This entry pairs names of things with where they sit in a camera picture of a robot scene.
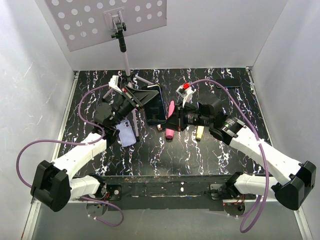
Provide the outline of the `lilac phone case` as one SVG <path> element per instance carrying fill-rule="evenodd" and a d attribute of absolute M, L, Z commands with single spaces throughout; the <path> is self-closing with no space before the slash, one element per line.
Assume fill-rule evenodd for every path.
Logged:
<path fill-rule="evenodd" d="M 136 137 L 133 132 L 130 122 L 126 119 L 121 121 L 116 128 L 119 130 L 119 139 L 121 145 L 126 148 L 134 145 L 136 143 Z"/>

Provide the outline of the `teal smartphone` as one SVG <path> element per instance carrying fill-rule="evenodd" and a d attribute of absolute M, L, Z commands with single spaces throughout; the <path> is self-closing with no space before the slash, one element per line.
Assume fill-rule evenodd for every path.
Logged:
<path fill-rule="evenodd" d="M 238 78 L 221 78 L 216 79 L 215 81 L 224 88 L 239 88 L 241 86 L 241 82 Z"/>

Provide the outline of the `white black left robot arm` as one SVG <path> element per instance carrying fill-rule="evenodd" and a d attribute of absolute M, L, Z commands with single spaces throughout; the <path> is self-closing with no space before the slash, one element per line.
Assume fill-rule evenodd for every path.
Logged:
<path fill-rule="evenodd" d="M 52 162 L 44 160 L 37 166 L 30 193 L 53 212 L 60 211 L 71 199 L 91 195 L 101 200 L 106 196 L 107 184 L 101 177 L 90 174 L 76 178 L 76 173 L 117 140 L 120 131 L 116 126 L 132 110 L 143 108 L 159 95 L 157 90 L 139 90 L 127 85 L 119 92 L 116 107 L 105 101 L 97 106 L 94 128 L 82 142 Z"/>

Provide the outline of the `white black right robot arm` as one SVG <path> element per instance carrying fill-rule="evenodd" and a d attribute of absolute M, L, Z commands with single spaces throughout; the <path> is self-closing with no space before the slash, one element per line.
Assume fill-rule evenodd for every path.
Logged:
<path fill-rule="evenodd" d="M 176 103 L 169 110 L 164 128 L 184 131 L 187 126 L 203 126 L 226 145 L 240 151 L 259 165 L 267 164 L 267 176 L 234 173 L 222 186 L 210 190 L 220 199 L 237 199 L 241 195 L 267 194 L 290 210 L 298 210 L 316 180 L 316 166 L 290 158 L 263 139 L 256 139 L 253 131 L 236 117 L 224 114 L 222 102 L 215 95 L 201 94 L 197 106 L 187 102 Z"/>

